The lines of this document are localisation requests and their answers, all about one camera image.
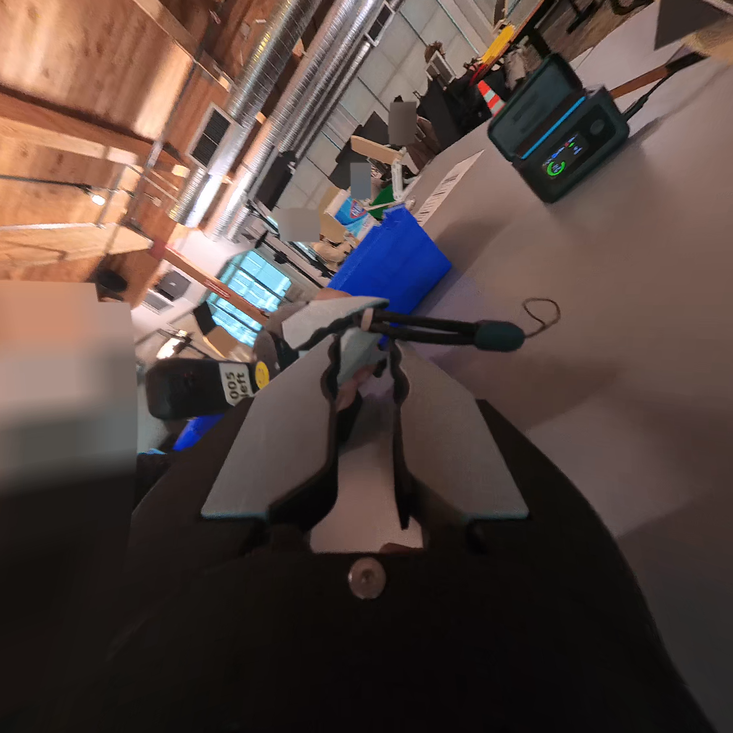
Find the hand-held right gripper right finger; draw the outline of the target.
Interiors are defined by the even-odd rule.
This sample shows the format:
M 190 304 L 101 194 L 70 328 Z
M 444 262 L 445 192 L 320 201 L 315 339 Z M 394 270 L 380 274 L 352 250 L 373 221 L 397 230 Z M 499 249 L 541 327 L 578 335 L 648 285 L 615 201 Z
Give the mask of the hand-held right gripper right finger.
M 526 502 L 473 395 L 406 342 L 391 345 L 391 375 L 402 526 L 526 519 Z

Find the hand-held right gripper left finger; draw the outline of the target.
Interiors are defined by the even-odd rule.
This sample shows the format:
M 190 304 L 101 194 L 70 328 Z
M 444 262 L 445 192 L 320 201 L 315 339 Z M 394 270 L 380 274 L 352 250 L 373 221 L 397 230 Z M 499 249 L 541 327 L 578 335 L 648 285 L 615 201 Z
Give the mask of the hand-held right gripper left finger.
M 207 520 L 320 520 L 336 462 L 338 337 L 326 338 L 253 398 L 202 506 Z

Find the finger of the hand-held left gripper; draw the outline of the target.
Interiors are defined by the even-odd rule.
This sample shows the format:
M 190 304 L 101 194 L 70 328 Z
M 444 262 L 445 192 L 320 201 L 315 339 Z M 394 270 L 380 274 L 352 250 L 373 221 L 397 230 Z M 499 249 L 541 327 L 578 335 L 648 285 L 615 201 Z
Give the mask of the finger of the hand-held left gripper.
M 360 328 L 348 328 L 340 336 L 340 367 L 337 376 L 339 387 L 353 380 L 359 370 L 376 366 L 385 358 L 380 346 L 382 340 L 383 335 L 362 331 Z
M 328 336 L 361 328 L 366 310 L 389 306 L 389 299 L 343 297 L 312 300 L 281 324 L 282 338 L 294 351 L 309 351 Z

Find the person's left hand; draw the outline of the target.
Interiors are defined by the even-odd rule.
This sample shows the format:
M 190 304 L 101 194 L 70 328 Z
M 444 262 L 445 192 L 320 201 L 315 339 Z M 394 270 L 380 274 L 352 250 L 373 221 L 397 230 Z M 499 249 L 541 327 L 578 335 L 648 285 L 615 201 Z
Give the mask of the person's left hand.
M 357 396 L 360 388 L 366 384 L 374 375 L 377 365 L 367 364 L 355 371 L 353 376 L 345 380 L 339 387 L 335 400 L 335 410 L 341 413 L 349 408 Z

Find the studio light on tripod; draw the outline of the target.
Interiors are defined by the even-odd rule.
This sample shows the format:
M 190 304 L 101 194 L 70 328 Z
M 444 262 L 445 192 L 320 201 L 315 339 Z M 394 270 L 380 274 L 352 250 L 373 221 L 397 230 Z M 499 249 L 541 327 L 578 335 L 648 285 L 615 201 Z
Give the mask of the studio light on tripod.
M 179 329 L 176 332 L 166 331 L 165 334 L 167 339 L 158 349 L 155 355 L 156 361 L 178 357 L 192 343 L 192 336 L 189 331 Z

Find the blue plastic bin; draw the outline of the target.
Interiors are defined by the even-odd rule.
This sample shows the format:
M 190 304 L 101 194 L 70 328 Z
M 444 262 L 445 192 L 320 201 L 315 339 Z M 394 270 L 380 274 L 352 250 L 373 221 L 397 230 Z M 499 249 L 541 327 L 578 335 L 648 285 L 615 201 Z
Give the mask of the blue plastic bin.
M 409 315 L 451 268 L 413 214 L 399 205 L 346 257 L 328 286 L 354 297 L 387 299 L 391 311 Z

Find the window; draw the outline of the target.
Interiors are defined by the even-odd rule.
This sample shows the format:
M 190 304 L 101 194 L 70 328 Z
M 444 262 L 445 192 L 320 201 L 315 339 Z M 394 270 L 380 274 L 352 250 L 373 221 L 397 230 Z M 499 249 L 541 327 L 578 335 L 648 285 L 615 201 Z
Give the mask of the window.
M 292 286 L 292 280 L 263 256 L 251 251 L 229 259 L 218 274 L 218 279 L 236 295 L 247 300 L 252 307 L 268 314 L 284 304 Z M 208 304 L 215 325 L 239 342 L 252 347 L 262 325 L 237 309 L 222 296 L 209 291 Z

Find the disinfecting wipes canister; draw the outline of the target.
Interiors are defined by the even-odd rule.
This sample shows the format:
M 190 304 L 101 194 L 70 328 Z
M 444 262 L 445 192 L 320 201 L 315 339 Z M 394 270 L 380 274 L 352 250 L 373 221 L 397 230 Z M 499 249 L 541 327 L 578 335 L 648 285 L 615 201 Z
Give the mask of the disinfecting wipes canister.
M 329 211 L 331 216 L 356 238 L 365 236 L 378 224 L 371 213 L 346 191 L 340 191 L 333 198 Z

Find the brown rubber band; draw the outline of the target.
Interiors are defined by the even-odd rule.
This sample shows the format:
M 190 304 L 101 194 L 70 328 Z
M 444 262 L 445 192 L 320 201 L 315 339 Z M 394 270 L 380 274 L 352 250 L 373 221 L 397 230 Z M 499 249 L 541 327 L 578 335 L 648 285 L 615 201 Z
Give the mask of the brown rubber band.
M 547 306 L 553 309 L 552 316 L 544 317 L 536 313 L 533 308 L 535 306 Z M 536 327 L 531 331 L 525 331 L 525 340 L 532 339 L 548 331 L 550 328 L 558 324 L 562 318 L 562 310 L 558 303 L 552 298 L 531 297 L 522 301 L 521 307 L 524 313 L 531 318 Z

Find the white paper sheet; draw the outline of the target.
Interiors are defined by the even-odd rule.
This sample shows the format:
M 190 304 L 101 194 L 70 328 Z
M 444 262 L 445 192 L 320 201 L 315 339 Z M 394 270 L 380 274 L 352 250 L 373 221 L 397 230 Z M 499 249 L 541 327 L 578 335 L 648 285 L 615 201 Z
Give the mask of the white paper sheet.
M 414 213 L 414 217 L 419 226 L 425 227 L 428 220 L 440 208 L 440 206 L 442 206 L 443 202 L 450 195 L 455 186 L 458 185 L 466 173 L 473 167 L 475 162 L 481 158 L 483 153 L 484 150 L 480 150 L 472 156 L 461 160 L 446 173 L 435 190 L 426 197 L 423 204 Z

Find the orange traffic cone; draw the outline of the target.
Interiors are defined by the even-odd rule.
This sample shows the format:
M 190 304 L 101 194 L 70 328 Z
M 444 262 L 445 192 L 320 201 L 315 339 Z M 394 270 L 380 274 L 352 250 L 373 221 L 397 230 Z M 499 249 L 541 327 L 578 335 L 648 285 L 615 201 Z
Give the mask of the orange traffic cone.
M 491 117 L 496 116 L 498 113 L 501 112 L 503 107 L 505 106 L 505 102 L 501 99 L 499 94 L 495 92 L 492 87 L 490 87 L 484 80 L 479 80 L 477 82 L 477 88 L 479 93 L 481 94 L 481 97 L 484 100 L 485 105 L 488 108 L 488 112 Z

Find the dark charging case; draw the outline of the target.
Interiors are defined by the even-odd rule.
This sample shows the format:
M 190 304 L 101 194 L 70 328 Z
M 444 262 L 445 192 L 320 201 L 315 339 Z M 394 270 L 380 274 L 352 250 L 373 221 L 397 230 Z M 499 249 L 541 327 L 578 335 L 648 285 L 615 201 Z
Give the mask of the dark charging case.
M 629 137 L 605 86 L 586 88 L 552 53 L 488 124 L 488 138 L 545 204 L 567 195 Z

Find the small yellow bin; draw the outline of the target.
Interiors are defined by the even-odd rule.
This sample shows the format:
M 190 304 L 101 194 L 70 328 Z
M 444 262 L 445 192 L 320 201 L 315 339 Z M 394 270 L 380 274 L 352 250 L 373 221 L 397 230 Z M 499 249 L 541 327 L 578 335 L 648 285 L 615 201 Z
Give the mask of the small yellow bin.
M 515 37 L 516 27 L 512 23 L 499 23 L 497 35 L 481 56 L 480 64 L 492 67 L 508 50 Z

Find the black wall speaker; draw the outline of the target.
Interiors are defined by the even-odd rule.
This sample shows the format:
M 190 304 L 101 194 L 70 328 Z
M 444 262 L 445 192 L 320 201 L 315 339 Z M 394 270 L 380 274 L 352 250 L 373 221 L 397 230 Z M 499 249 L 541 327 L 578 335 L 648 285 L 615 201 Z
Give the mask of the black wall speaker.
M 154 291 L 169 302 L 182 298 L 188 291 L 191 280 L 178 270 L 170 270 L 165 273 L 160 281 L 154 286 Z

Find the wooden post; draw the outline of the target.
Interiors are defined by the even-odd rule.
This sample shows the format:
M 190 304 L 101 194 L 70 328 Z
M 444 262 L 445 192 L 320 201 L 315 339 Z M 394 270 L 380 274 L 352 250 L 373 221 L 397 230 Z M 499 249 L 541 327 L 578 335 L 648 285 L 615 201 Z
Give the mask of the wooden post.
M 230 303 L 238 311 L 252 318 L 255 322 L 260 325 L 265 325 L 268 322 L 268 312 L 261 308 L 255 307 L 248 300 L 238 295 L 228 285 L 217 279 L 214 275 L 211 275 L 201 269 L 198 265 L 195 265 L 188 258 L 181 255 L 179 252 L 171 249 L 170 246 L 165 244 L 161 251 L 161 261 L 165 261 L 172 265 L 177 270 L 187 275 L 190 279 L 198 282 L 199 284 L 206 287 L 206 289 L 214 292 L 221 299 Z

